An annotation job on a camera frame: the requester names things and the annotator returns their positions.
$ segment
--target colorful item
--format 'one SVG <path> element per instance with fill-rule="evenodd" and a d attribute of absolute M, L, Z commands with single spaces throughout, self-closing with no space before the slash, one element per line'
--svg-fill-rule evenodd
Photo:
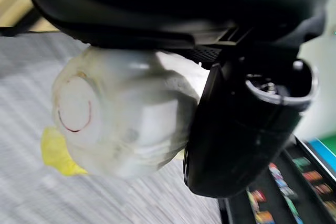
<path fill-rule="evenodd" d="M 307 166 L 311 164 L 306 157 L 295 158 L 293 159 L 293 162 L 298 166 Z"/>
<path fill-rule="evenodd" d="M 301 220 L 301 218 L 299 216 L 295 216 L 295 220 L 296 220 L 297 224 L 303 224 L 303 221 Z"/>
<path fill-rule="evenodd" d="M 313 170 L 312 172 L 303 173 L 303 176 L 308 181 L 316 181 L 322 179 L 321 174 L 319 174 L 317 171 Z"/>
<path fill-rule="evenodd" d="M 255 211 L 255 212 L 259 212 L 260 209 L 259 209 L 259 205 L 258 205 L 258 202 L 256 201 L 256 199 L 253 197 L 252 193 L 250 193 L 249 191 L 247 192 L 247 195 L 248 195 L 248 198 L 251 202 L 251 206 L 252 206 L 252 209 Z"/>
<path fill-rule="evenodd" d="M 319 195 L 332 193 L 332 189 L 327 184 L 314 186 L 314 189 Z"/>
<path fill-rule="evenodd" d="M 286 202 L 287 202 L 287 204 L 288 204 L 288 206 L 289 206 L 289 208 L 290 208 L 290 211 L 291 211 L 295 216 L 299 216 L 299 213 L 298 213 L 298 211 L 296 210 L 296 208 L 295 208 L 293 202 L 291 201 L 291 199 L 288 198 L 288 197 L 286 197 L 286 196 L 284 196 L 284 197 L 285 197 L 285 200 L 286 200 Z"/>
<path fill-rule="evenodd" d="M 282 195 L 287 196 L 288 198 L 290 198 L 291 200 L 296 200 L 298 199 L 298 195 L 296 194 L 296 192 L 294 192 L 292 189 L 290 189 L 288 186 L 287 187 L 281 187 L 280 191 L 282 193 Z"/>
<path fill-rule="evenodd" d="M 336 202 L 335 201 L 326 201 L 324 202 L 325 207 L 331 214 L 332 218 L 336 221 Z"/>
<path fill-rule="evenodd" d="M 257 202 L 266 202 L 266 197 L 260 190 L 253 191 L 251 194 Z"/>
<path fill-rule="evenodd" d="M 268 211 L 256 213 L 256 220 L 259 224 L 275 224 L 273 216 Z"/>
<path fill-rule="evenodd" d="M 276 183 L 278 185 L 278 187 L 288 187 L 287 183 L 283 180 L 283 179 L 277 179 Z"/>

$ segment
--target yellow object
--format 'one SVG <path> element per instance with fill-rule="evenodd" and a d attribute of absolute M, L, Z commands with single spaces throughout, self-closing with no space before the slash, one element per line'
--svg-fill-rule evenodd
<path fill-rule="evenodd" d="M 45 165 L 51 166 L 63 175 L 87 174 L 71 158 L 65 137 L 55 128 L 45 128 L 41 139 L 42 158 Z"/>

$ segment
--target black plastic housing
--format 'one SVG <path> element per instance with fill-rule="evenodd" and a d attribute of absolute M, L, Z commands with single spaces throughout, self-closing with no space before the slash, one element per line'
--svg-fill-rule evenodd
<path fill-rule="evenodd" d="M 317 92 L 316 74 L 301 60 L 262 71 L 282 94 L 256 88 L 247 76 L 261 68 L 240 65 L 213 65 L 197 108 L 184 162 L 195 194 L 221 198 L 244 190 L 281 152 Z"/>

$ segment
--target wooden floor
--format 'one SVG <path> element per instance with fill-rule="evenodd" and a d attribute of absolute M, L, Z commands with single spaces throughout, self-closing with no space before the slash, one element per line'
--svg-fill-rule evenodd
<path fill-rule="evenodd" d="M 32 6 L 30 0 L 0 0 L 0 27 L 16 24 Z M 41 19 L 31 30 L 55 31 L 57 29 L 45 19 Z"/>

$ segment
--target blue surface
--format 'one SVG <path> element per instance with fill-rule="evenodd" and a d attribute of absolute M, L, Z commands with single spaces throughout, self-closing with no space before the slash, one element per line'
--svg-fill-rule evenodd
<path fill-rule="evenodd" d="M 336 172 L 336 156 L 320 140 L 313 140 L 309 144 Z"/>

